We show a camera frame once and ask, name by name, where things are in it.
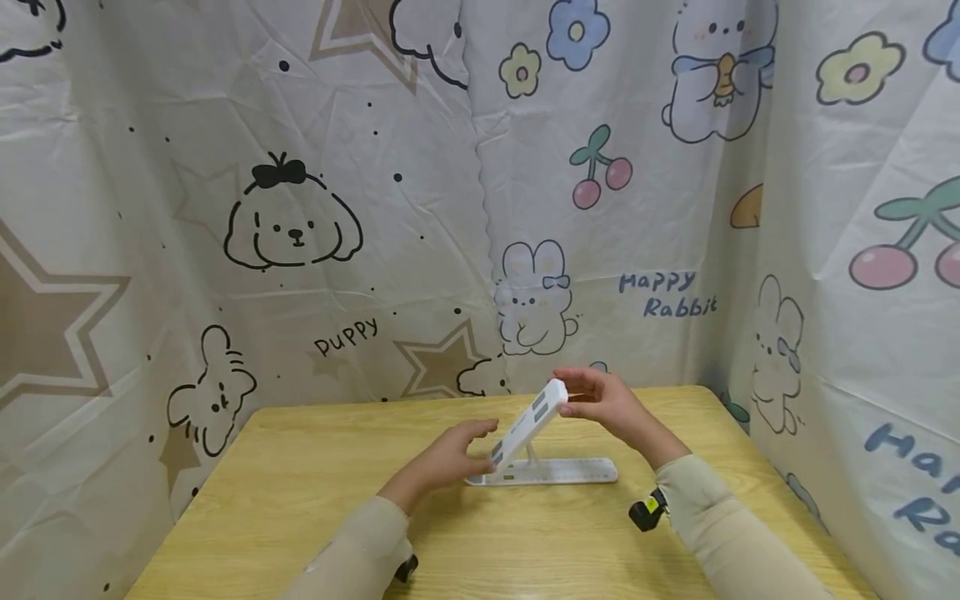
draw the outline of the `text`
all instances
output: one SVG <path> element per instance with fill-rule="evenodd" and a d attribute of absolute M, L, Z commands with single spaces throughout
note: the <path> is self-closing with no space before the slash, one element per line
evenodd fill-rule
<path fill-rule="evenodd" d="M 704 303 L 700 303 L 700 299 L 694 298 L 693 300 L 687 300 L 686 298 L 680 298 L 680 301 L 674 305 L 672 302 L 667 303 L 663 302 L 657 298 L 650 298 L 647 300 L 647 305 L 643 307 L 643 316 L 644 317 L 700 317 L 709 313 L 716 312 L 717 310 L 717 297 L 704 300 Z"/>
<path fill-rule="evenodd" d="M 867 438 L 863 448 L 868 452 L 876 452 L 882 447 L 888 447 L 893 450 L 894 456 L 902 460 L 909 459 L 909 464 L 913 468 L 934 479 L 940 493 L 946 495 L 960 492 L 960 473 L 949 477 L 945 475 L 943 457 L 935 452 L 919 452 L 911 457 L 911 453 L 917 445 L 916 438 L 910 435 L 897 437 L 893 435 L 893 431 L 892 423 L 879 427 Z M 932 525 L 940 528 L 949 525 L 952 521 L 949 511 L 928 495 L 907 502 L 903 507 L 894 511 L 893 517 L 894 519 L 906 519 L 920 533 L 927 533 L 927 526 Z M 960 533 L 946 528 L 929 533 L 933 534 L 934 543 L 952 552 L 954 556 L 960 557 Z"/>
<path fill-rule="evenodd" d="M 316 340 L 313 345 L 317 347 L 320 354 L 327 356 L 333 350 L 342 350 L 349 343 L 356 346 L 358 341 L 370 340 L 376 337 L 376 319 L 369 321 L 358 321 L 353 325 L 348 325 L 336 335 L 336 337 Z"/>
<path fill-rule="evenodd" d="M 660 289 L 664 292 L 683 292 L 690 287 L 696 276 L 697 274 L 693 272 L 677 273 L 675 271 L 669 273 L 657 271 L 653 276 L 636 276 L 625 273 L 620 276 L 620 294 L 623 294 L 628 287 L 650 290 L 651 292 Z"/>

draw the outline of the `beige sleeve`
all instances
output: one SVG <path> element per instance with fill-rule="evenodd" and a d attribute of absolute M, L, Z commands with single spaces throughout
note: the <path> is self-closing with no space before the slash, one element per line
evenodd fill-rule
<path fill-rule="evenodd" d="M 374 496 L 347 517 L 283 600 L 380 600 L 413 553 L 407 515 Z"/>
<path fill-rule="evenodd" d="M 670 526 L 720 600 L 830 600 L 800 559 L 751 513 L 713 468 L 689 455 L 657 471 Z"/>

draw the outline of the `pink cherry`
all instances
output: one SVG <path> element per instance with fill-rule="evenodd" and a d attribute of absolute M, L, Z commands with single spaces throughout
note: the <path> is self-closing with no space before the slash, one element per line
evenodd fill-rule
<path fill-rule="evenodd" d="M 592 208 L 600 200 L 600 184 L 594 180 L 583 180 L 573 188 L 573 205 L 581 210 Z"/>
<path fill-rule="evenodd" d="M 960 242 L 950 244 L 937 256 L 937 276 L 946 285 L 960 288 Z"/>
<path fill-rule="evenodd" d="M 622 189 L 634 176 L 634 165 L 626 158 L 615 158 L 607 167 L 607 186 L 612 190 Z"/>
<path fill-rule="evenodd" d="M 868 290 L 893 290 L 917 274 L 917 259 L 909 250 L 880 244 L 860 251 L 850 263 L 850 277 Z"/>

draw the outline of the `sleeve cuff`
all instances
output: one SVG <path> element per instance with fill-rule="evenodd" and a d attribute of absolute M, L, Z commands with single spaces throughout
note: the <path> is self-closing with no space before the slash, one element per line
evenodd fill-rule
<path fill-rule="evenodd" d="M 694 454 L 658 468 L 657 485 L 666 498 L 671 520 L 696 516 L 733 497 L 723 478 Z"/>
<path fill-rule="evenodd" d="M 407 515 L 396 504 L 374 496 L 347 517 L 336 538 L 356 540 L 375 560 L 392 558 L 401 564 L 412 552 L 407 540 L 408 525 Z"/>

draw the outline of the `wooden table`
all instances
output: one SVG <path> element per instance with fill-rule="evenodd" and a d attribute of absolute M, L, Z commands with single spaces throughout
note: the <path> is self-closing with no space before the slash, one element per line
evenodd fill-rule
<path fill-rule="evenodd" d="M 806 506 L 716 397 L 699 387 L 636 390 L 839 599 L 874 599 Z M 272 408 L 256 413 L 133 587 L 129 600 L 274 600 L 340 520 L 460 420 L 506 426 L 530 396 Z M 478 442 L 489 449 L 491 441 Z M 414 516 L 412 586 L 387 598 L 713 598 L 666 522 L 640 533 L 627 510 L 655 487 L 630 448 L 585 421 L 556 419 L 541 458 L 608 456 L 616 484 L 439 492 Z"/>

